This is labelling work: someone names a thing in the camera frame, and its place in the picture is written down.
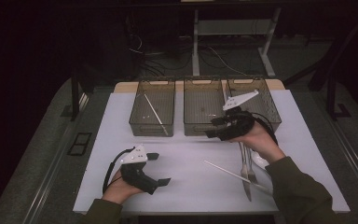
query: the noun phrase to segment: storage bin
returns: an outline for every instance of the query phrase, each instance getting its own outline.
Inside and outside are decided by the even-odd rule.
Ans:
[[[133,135],[172,137],[174,105],[174,78],[140,80],[129,121]]]
[[[205,131],[215,130],[211,119],[224,115],[221,78],[193,76],[185,77],[184,82],[185,135],[205,135]]]
[[[258,90],[257,96],[241,105],[242,110],[254,113],[255,117],[271,124],[275,132],[282,123],[281,117],[274,104],[269,87],[264,78],[254,77],[227,77],[226,94],[238,96]]]

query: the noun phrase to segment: white stick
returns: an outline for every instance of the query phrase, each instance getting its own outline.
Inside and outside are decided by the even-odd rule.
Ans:
[[[211,163],[211,162],[208,162],[208,161],[204,161],[204,162],[206,162],[206,163],[208,163],[208,164],[210,164],[210,165],[216,167],[217,169],[222,170],[222,171],[224,171],[224,172],[226,172],[226,173],[228,173],[228,174],[230,174],[230,175],[234,175],[235,177],[237,177],[237,178],[239,178],[239,179],[241,179],[241,180],[243,180],[243,181],[245,181],[245,182],[248,182],[248,183],[250,183],[250,184],[252,184],[252,185],[254,185],[254,186],[256,186],[256,187],[258,187],[258,188],[260,188],[260,189],[262,189],[262,190],[264,190],[265,192],[271,194],[271,191],[269,191],[269,189],[266,188],[266,187],[264,187],[264,186],[261,186],[261,185],[258,185],[258,184],[253,184],[250,180],[248,180],[248,179],[246,179],[246,178],[243,178],[243,177],[240,176],[240,175],[236,175],[236,174],[234,174],[234,173],[232,173],[232,172],[230,172],[230,171],[228,171],[228,170],[225,170],[225,169],[223,169],[222,167],[217,166],[217,165],[215,165],[215,164],[213,164],[213,163]]]
[[[149,98],[147,98],[146,94],[145,94],[145,98],[146,98],[147,102],[149,103],[150,107],[152,108],[153,113],[156,115],[156,118],[158,119],[158,123],[161,125],[161,127],[162,127],[162,129],[164,130],[165,134],[168,135],[167,130],[165,130],[164,125],[162,125],[161,119],[159,119],[159,116],[157,115],[156,110],[154,109],[154,107],[153,107],[152,104],[150,103]]]

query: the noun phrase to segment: tabletop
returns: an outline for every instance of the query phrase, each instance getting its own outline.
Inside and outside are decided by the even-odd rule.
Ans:
[[[280,147],[298,167],[325,185],[333,196],[333,210],[350,211],[337,183],[328,170],[312,139],[290,91],[279,80],[267,80],[274,103],[282,119],[276,131]],[[133,136],[129,124],[137,83],[119,83],[111,94],[103,121],[91,152],[89,163],[77,195],[74,211],[85,213],[95,198],[102,196],[104,176],[110,162],[126,148],[144,144],[147,152],[159,153],[157,161],[144,168],[154,179],[171,178],[166,187],[153,195],[139,194],[124,203],[123,215],[195,215],[195,214],[272,214],[278,209],[271,195],[251,188],[253,200],[247,199],[241,180],[211,165],[209,161],[232,173],[241,170],[238,144],[185,136],[183,92],[178,83],[175,96],[173,137]],[[259,183],[272,188],[267,172],[255,165]]]

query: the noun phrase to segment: cable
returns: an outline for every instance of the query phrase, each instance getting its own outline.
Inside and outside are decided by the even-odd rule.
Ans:
[[[152,66],[152,65],[150,65],[150,64],[147,64],[146,62],[155,63],[155,64],[157,64],[158,66]],[[149,66],[149,67],[153,67],[153,68],[158,67],[158,68],[164,69],[164,74],[165,74],[165,70],[166,70],[167,68],[166,68],[164,65],[162,65],[161,63],[156,63],[156,62],[153,62],[153,61],[150,61],[150,60],[146,60],[146,62],[145,62],[145,65],[147,65],[147,66]]]
[[[151,65],[149,65],[149,64],[147,64],[147,63],[144,63],[144,66],[147,66],[147,70],[149,70],[149,71],[151,71],[150,69],[154,69],[155,71],[157,71],[157,73],[159,73],[159,74],[161,74],[162,76],[164,76],[165,77],[165,69],[164,69],[164,72],[161,72],[161,71],[159,71],[156,67],[154,67],[154,66],[151,66]]]
[[[146,68],[146,67],[142,67],[142,68],[145,70],[145,74],[144,74],[145,77],[147,77],[146,71],[149,71],[150,73],[154,74],[155,77],[159,77],[159,74],[156,73],[155,71],[153,71],[153,70],[151,70],[151,69],[149,69],[149,68]]]
[[[112,180],[112,182],[110,182],[110,184],[106,187],[107,189],[109,188],[109,186],[111,186],[113,183],[115,183],[116,181],[118,181],[119,179],[121,179],[121,177],[118,177],[115,180]]]
[[[140,53],[140,54],[144,54],[143,52],[141,52],[141,51],[138,51],[138,50],[135,50],[135,49],[129,49],[130,51],[132,51],[132,52],[135,52],[135,53]]]
[[[221,40],[219,40],[219,42],[218,42],[218,44],[214,44],[214,43],[199,43],[199,47],[204,47],[204,48],[209,48],[210,47],[210,45],[214,45],[215,47],[218,47],[218,48],[220,48],[220,47],[224,47],[224,45],[222,44],[222,42],[221,42]],[[237,44],[234,42],[234,44],[230,44],[230,45],[226,45],[227,47],[236,47],[237,46]],[[220,53],[220,55],[228,55],[230,52],[231,52],[232,50],[228,50],[227,52],[221,52]]]
[[[204,47],[204,48],[207,49],[210,46],[209,45],[199,45],[199,47]],[[228,55],[231,52],[232,52],[232,50],[228,50],[226,52],[220,53],[219,55]],[[216,55],[213,52],[206,51],[205,54],[208,55],[208,56],[211,56],[211,57],[216,57]]]
[[[136,37],[138,37],[138,39],[139,39],[139,46],[138,46],[138,48],[137,49],[140,49],[141,48],[141,46],[142,46],[142,39],[141,39],[141,37],[140,36],[138,36],[138,35],[132,35],[132,36],[136,36]]]
[[[230,70],[232,70],[232,71],[234,71],[234,72],[237,72],[237,73],[239,73],[239,74],[242,74],[242,75],[247,76],[247,75],[244,74],[243,72],[240,72],[240,71],[235,70],[234,68],[228,66],[228,64],[225,63],[225,61],[220,57],[220,55],[219,55],[213,48],[211,48],[211,47],[208,47],[208,48],[211,49],[211,50],[217,55],[217,57],[219,57],[220,61],[222,61],[222,63],[223,63],[228,69],[230,69]]]
[[[262,115],[262,114],[259,114],[259,113],[255,113],[255,112],[251,112],[251,114],[256,114],[256,115],[258,115],[258,116],[260,116],[260,117],[263,117],[263,119],[265,119],[265,120],[268,122],[268,125],[269,125],[270,129],[273,131],[273,129],[272,129],[272,124],[271,124],[271,122],[269,121],[269,119],[266,118],[266,116],[264,116],[264,115]]]
[[[202,59],[202,61],[203,61],[204,63],[208,64],[208,65],[211,66],[212,68],[217,68],[217,69],[226,68],[225,66],[218,67],[218,66],[214,66],[214,65],[212,65],[212,64],[210,64],[210,63],[207,63],[206,60],[205,60],[205,58],[202,56],[201,51],[199,51],[199,57]]]
[[[157,62],[152,61],[152,60],[147,60],[147,61],[148,61],[148,62],[151,62],[151,63],[155,63],[155,64],[157,64],[157,65],[159,65],[159,66],[161,66],[162,68],[167,69],[167,70],[180,70],[180,69],[182,69],[182,68],[187,67],[188,63],[191,61],[191,54],[189,54],[189,57],[187,58],[187,61],[185,62],[184,65],[179,66],[179,67],[176,67],[176,68],[169,68],[169,67],[166,67],[166,66],[162,65],[161,63],[157,63]]]
[[[135,147],[131,148],[131,149],[125,149],[124,151],[118,153],[118,155],[115,157],[115,159],[110,163],[109,165],[109,169],[107,170],[104,182],[103,182],[103,193],[107,190],[107,188],[109,187],[109,179],[110,179],[110,175],[112,174],[113,168],[115,167],[116,161],[118,160],[118,158],[120,158],[124,153],[129,153],[131,152],[133,149],[135,149]]]

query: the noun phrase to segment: gray floor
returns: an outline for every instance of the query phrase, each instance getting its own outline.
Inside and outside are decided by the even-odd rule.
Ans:
[[[200,43],[215,49],[235,70],[246,74],[265,75],[263,64],[256,51],[256,48],[262,44],[261,40],[226,39],[217,44],[201,40]],[[273,40],[268,56],[277,79],[285,80],[316,62],[330,45],[311,43],[306,47],[304,44],[305,39],[302,37]],[[203,58],[200,60],[202,75],[236,74],[225,68],[209,48],[202,48],[200,53]],[[156,63],[147,62],[150,66],[154,66],[151,68],[153,72],[143,70],[142,76],[145,73],[149,76],[162,74],[191,76],[191,61],[188,62],[191,54],[185,52],[181,56],[178,59],[160,57],[153,60],[163,64],[164,68]],[[286,88],[292,91],[311,134],[351,209],[348,214],[340,214],[340,216],[345,223],[357,224],[358,177],[342,151],[343,146],[336,138],[331,119],[324,113],[325,89],[320,92],[310,92],[307,88],[310,77],[311,74]],[[22,223],[26,217],[26,220],[34,220],[31,223],[77,223],[80,215],[72,212],[72,208],[111,91],[110,87],[96,88],[95,92],[89,95],[88,103],[77,120],[71,122],[70,118],[62,117],[62,111],[71,104],[70,82],[62,86],[51,102],[46,116],[41,120],[33,140],[2,196],[0,223]],[[333,125],[340,127],[358,155],[358,105],[352,100],[345,87],[340,85],[337,87],[337,102],[348,108],[351,117],[338,119]],[[82,157],[66,155],[75,133],[92,133],[86,154]],[[54,163],[54,158],[61,162]],[[52,174],[54,178],[48,181],[48,178],[45,178],[47,174]],[[41,202],[44,204],[39,207],[34,206],[36,209],[30,212],[34,217],[27,216],[35,196],[42,199]]]

